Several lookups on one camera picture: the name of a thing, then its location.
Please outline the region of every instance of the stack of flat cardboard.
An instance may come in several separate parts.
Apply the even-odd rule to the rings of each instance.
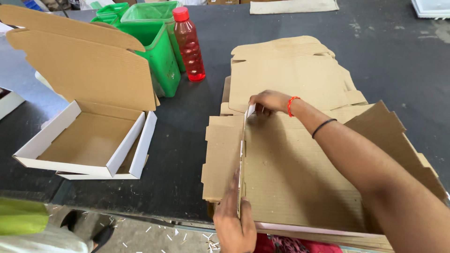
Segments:
[[[206,132],[204,199],[220,201],[242,164],[240,194],[252,203],[260,231],[392,251],[359,192],[296,118],[283,113],[270,118],[249,115],[244,123],[249,97],[266,89],[300,96],[345,123],[390,154],[439,199],[446,198],[437,175],[408,142],[396,115],[382,102],[369,105],[350,73],[317,39],[301,36],[243,45],[232,55],[221,116],[210,117]]]

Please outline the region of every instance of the white mailer box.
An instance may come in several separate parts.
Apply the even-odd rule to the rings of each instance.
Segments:
[[[144,46],[119,30],[12,5],[0,6],[0,19],[25,27],[8,31],[8,42],[70,102],[13,156],[26,167],[112,179],[138,141],[140,169],[128,177],[140,178],[157,105],[148,61],[133,51]]]

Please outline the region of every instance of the cardboard box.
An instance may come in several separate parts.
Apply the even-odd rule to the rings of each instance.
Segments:
[[[8,42],[70,102],[14,157],[26,167],[111,179],[142,131],[135,156],[142,171],[157,104],[148,62],[129,51],[144,51],[142,44],[118,30],[12,5],[0,6],[0,19],[25,27],[8,31]]]
[[[0,120],[24,101],[25,99],[14,91],[0,87]]]
[[[349,72],[318,40],[280,39],[239,46],[233,53],[229,107],[221,111],[232,116],[210,117],[202,171],[204,199],[220,201],[241,164],[239,194],[252,203],[257,229],[383,237],[359,192],[297,119],[284,113],[270,118],[234,114],[249,109],[250,95],[273,89],[300,95],[365,136],[445,201],[437,174],[409,143],[395,113],[382,102],[367,104]]]
[[[239,0],[208,0],[209,5],[238,5]]]
[[[249,4],[250,2],[274,2],[274,1],[282,1],[282,0],[241,0],[241,4]]]

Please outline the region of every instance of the white cardboard strip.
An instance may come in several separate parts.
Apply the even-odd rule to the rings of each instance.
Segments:
[[[117,170],[119,170],[119,167],[122,165],[123,160],[125,160],[126,155],[128,154],[128,151],[130,151],[131,146],[135,142],[136,138],[138,137],[139,133],[141,132],[142,128],[145,124],[145,113],[142,112],[141,115],[139,115],[136,122],[133,124],[131,129],[126,134],[125,138],[122,140],[108,163],[106,164],[106,167],[109,169],[109,172],[111,173],[111,176],[114,176],[117,173]]]

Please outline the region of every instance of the green plastic container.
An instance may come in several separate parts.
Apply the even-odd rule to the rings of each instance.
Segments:
[[[164,22],[119,23],[116,27],[144,45],[145,52],[135,52],[148,60],[156,95],[175,96],[181,75]]]
[[[117,15],[103,15],[95,17],[91,20],[91,22],[103,22],[113,26],[116,26],[120,23],[119,17]]]
[[[130,8],[128,3],[119,3],[113,5],[106,5],[105,7],[97,11],[97,16],[104,15],[117,15],[119,20],[122,18],[123,14]]]
[[[125,12],[125,14],[123,14],[120,22],[164,22],[166,24],[173,52],[175,53],[178,68],[180,71],[186,71],[180,48],[178,47],[178,42],[176,42],[175,34],[173,32],[175,20],[173,19],[172,10],[181,6],[183,6],[183,4],[178,1],[134,4]]]

